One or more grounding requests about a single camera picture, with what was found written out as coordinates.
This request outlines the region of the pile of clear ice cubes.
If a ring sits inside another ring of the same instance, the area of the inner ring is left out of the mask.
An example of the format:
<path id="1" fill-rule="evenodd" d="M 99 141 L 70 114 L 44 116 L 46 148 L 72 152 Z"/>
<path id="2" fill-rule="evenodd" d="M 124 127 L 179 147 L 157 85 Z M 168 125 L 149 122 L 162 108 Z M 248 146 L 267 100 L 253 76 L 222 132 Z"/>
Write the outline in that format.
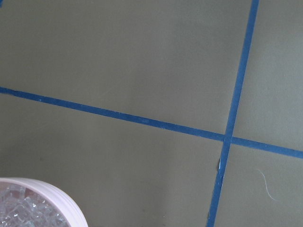
<path id="1" fill-rule="evenodd" d="M 2 227 L 68 227 L 61 212 L 36 192 L 13 183 L 0 183 Z"/>

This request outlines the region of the pink bowl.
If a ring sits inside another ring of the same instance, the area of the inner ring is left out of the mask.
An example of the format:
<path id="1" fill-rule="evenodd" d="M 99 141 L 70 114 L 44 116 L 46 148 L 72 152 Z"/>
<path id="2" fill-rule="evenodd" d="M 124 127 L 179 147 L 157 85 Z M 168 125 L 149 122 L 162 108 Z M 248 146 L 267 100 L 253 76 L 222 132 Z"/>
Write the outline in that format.
<path id="1" fill-rule="evenodd" d="M 45 198 L 56 207 L 71 227 L 87 227 L 87 221 L 76 202 L 64 191 L 49 183 L 29 178 L 2 177 L 1 183 L 21 185 Z"/>

